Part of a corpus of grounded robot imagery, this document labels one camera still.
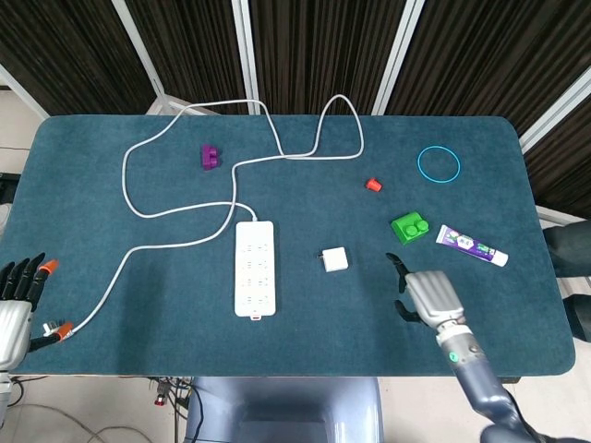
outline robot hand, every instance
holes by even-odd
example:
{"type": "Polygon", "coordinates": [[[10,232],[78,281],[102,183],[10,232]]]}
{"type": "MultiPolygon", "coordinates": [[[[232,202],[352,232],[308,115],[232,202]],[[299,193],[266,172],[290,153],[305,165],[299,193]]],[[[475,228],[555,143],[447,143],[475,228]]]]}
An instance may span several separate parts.
{"type": "Polygon", "coordinates": [[[48,330],[44,337],[30,339],[30,325],[43,286],[57,268],[57,260],[39,267],[44,257],[40,254],[0,269],[0,425],[12,388],[8,371],[20,365],[27,352],[63,340],[72,329],[72,324],[66,323],[48,330]]]}
{"type": "MultiPolygon", "coordinates": [[[[386,257],[400,275],[399,292],[403,293],[408,288],[416,307],[416,312],[409,312],[400,300],[396,300],[396,310],[405,321],[423,323],[437,331],[437,344],[472,409],[495,424],[485,430],[481,441],[557,441],[540,435],[525,421],[513,396],[494,375],[484,351],[466,324],[462,303],[445,273],[440,270],[410,272],[396,255],[386,254],[386,257]]],[[[558,441],[566,443],[579,440],[558,441]]]]}

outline white charger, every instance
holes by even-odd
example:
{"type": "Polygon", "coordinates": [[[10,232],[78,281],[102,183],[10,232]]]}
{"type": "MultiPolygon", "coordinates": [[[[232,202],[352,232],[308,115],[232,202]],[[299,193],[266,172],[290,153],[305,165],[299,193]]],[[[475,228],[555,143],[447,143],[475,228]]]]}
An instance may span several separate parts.
{"type": "Polygon", "coordinates": [[[344,247],[334,247],[333,249],[324,249],[322,251],[322,261],[324,262],[324,268],[327,272],[333,272],[335,270],[343,270],[349,267],[347,261],[347,254],[344,251],[344,247]]]}

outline toothpaste tube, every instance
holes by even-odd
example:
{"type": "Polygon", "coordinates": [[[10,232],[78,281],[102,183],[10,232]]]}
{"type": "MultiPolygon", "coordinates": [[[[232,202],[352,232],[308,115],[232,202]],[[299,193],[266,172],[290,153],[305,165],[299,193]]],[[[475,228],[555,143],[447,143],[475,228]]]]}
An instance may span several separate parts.
{"type": "Polygon", "coordinates": [[[480,258],[481,260],[489,261],[497,266],[505,266],[509,259],[509,256],[504,252],[483,245],[478,240],[468,237],[463,233],[458,233],[444,224],[441,226],[436,242],[457,249],[458,251],[465,252],[466,254],[480,258]]]}

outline black curtain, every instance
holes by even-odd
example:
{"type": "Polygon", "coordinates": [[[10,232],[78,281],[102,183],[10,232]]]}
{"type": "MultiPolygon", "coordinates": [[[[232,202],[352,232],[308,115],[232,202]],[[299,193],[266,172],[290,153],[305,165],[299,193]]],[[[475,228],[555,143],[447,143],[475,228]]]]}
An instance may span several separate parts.
{"type": "Polygon", "coordinates": [[[109,0],[0,3],[0,64],[55,114],[144,114],[150,81],[109,0]]]}
{"type": "MultiPolygon", "coordinates": [[[[230,0],[127,0],[166,93],[187,102],[245,99],[230,0]]],[[[211,108],[248,114],[245,104],[211,108]]]]}
{"type": "Polygon", "coordinates": [[[386,114],[503,115],[522,134],[589,67],[591,2],[428,0],[386,114]]]}
{"type": "Polygon", "coordinates": [[[259,96],[274,114],[319,114],[341,92],[370,114],[403,8],[404,0],[251,0],[259,96]]]}
{"type": "Polygon", "coordinates": [[[525,154],[536,203],[591,219],[591,98],[525,154]]]}

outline toothpaste cap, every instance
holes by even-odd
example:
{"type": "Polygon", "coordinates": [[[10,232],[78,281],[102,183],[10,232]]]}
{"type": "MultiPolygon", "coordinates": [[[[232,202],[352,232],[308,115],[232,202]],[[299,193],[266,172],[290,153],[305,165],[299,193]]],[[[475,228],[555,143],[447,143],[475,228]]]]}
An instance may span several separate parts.
{"type": "Polygon", "coordinates": [[[509,260],[509,256],[507,254],[501,251],[495,251],[495,255],[492,256],[490,263],[502,267],[507,264],[507,260],[509,260]]]}

